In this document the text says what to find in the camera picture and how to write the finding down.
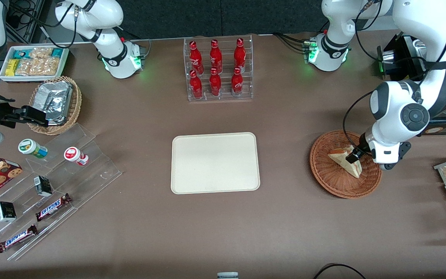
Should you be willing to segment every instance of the aluminum foil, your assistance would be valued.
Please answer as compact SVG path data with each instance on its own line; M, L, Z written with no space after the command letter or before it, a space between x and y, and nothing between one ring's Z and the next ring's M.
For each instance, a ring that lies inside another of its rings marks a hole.
M32 106L46 113L50 126L60 126L67 121L73 87L66 81L44 83L39 86Z

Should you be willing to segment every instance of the round wicker plate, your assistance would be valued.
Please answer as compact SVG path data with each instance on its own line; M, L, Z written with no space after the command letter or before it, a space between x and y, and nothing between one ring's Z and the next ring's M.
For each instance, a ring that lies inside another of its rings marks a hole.
M347 132L354 142L359 141L359 135ZM350 145L342 130L331 131L320 136L309 154L309 163L316 180L328 192L340 198L362 198L376 189L381 180L381 169L370 157L361 157L362 173L355 178L340 165L328 157L335 148Z
M77 122L78 115L80 113L80 105L82 105L82 93L80 92L80 88L78 88L77 84L69 77L66 76L60 76L58 78L50 79L49 81L45 81L44 83L56 83L58 81L67 81L73 86L73 92L72 97L70 100L70 106L69 106L69 113L68 113L68 120L65 124L62 126L49 126L49 127L41 127L39 125L35 124L29 124L30 129L32 131L40 133L40 134L47 134L49 136L55 136L57 134L61 134L65 132L66 130L70 129L73 124ZM30 97L29 105L32 106L32 103L34 103L34 98L36 96L37 87L34 90L34 93Z

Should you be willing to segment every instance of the red bottle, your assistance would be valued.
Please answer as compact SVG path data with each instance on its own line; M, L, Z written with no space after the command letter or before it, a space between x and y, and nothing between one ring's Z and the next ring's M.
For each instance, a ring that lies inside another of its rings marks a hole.
M240 68L235 67L232 76L232 95L234 97L240 97L242 95L242 83L243 83L243 78L242 75L240 74Z
M245 49L244 49L244 39L237 39L237 48L233 53L233 58L235 59L235 67L240 68L240 72L245 72Z
M204 73L204 66L202 65L202 56L197 49L197 44L194 41L189 43L190 47L190 62L192 63L192 68L200 76Z
M190 88L195 99L202 98L202 82L195 70L190 71Z
M209 57L211 57L211 67L216 67L218 74L221 74L223 71L223 55L221 55L221 50L218 48L217 40L211 40Z
M211 94L218 97L221 92L221 78L216 67L211 68L211 77L209 77L209 84L211 85Z

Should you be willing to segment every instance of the brown table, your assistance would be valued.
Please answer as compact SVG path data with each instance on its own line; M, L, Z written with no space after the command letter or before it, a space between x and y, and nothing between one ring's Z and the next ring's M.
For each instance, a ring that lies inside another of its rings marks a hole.
M374 50L393 34L361 39ZM79 122L125 173L19 261L0 257L0 278L210 279L233 270L242 279L312 278L332 262L367 278L446 277L446 192L432 169L446 161L446 136L414 138L370 196L332 196L312 176L309 149L380 83L377 65L353 42L338 71L321 72L275 37L253 38L255 95L237 103L187 101L183 40L154 41L145 71L125 80L105 71L93 45L72 47L64 74L83 92ZM0 94L23 105L35 87L1 83ZM364 100L347 126L361 133L373 121ZM0 157L18 162L21 139L52 138L26 125L0 131ZM173 138L232 132L256 135L260 188L173 194ZM354 278L340 268L327 274Z

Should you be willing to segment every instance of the small black box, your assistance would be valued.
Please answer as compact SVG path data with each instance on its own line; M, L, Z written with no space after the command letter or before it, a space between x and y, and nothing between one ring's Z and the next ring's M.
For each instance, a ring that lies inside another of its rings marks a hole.
M7 201L0 201L0 222L11 222L16 220L15 207Z
M34 185L36 187L37 194L40 196L51 196L53 194L51 183L49 183L49 179L44 176L39 175L34 177Z

